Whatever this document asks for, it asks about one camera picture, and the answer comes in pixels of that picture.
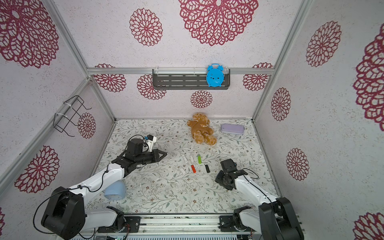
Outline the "red usb drive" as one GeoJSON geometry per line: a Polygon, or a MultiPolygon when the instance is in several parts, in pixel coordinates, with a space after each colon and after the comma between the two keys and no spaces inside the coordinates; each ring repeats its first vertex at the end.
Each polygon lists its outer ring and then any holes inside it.
{"type": "Polygon", "coordinates": [[[191,169],[192,169],[193,173],[197,172],[194,165],[191,165],[191,169]]]}

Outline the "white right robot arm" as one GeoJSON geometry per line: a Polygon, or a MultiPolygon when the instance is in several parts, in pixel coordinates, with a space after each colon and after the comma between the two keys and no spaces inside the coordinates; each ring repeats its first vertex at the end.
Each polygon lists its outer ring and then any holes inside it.
{"type": "Polygon", "coordinates": [[[232,159],[221,162],[222,170],[215,182],[225,189],[244,194],[256,211],[250,206],[234,210],[232,216],[220,216],[219,229],[222,232],[253,231],[261,240],[303,240],[304,232],[291,202],[276,197],[253,181],[245,170],[237,169],[232,159]]]}

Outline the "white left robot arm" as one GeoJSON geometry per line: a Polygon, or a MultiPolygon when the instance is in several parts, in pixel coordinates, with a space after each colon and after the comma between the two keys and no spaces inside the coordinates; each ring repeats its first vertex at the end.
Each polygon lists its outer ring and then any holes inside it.
{"type": "Polygon", "coordinates": [[[41,225],[45,234],[55,234],[70,240],[88,229],[109,228],[119,232],[126,227],[124,212],[107,207],[86,210],[86,205],[110,185],[124,179],[139,166],[160,162],[168,154],[155,149],[156,137],[135,135],[130,138],[124,151],[103,170],[69,188],[59,187],[44,200],[46,204],[41,225]]]}

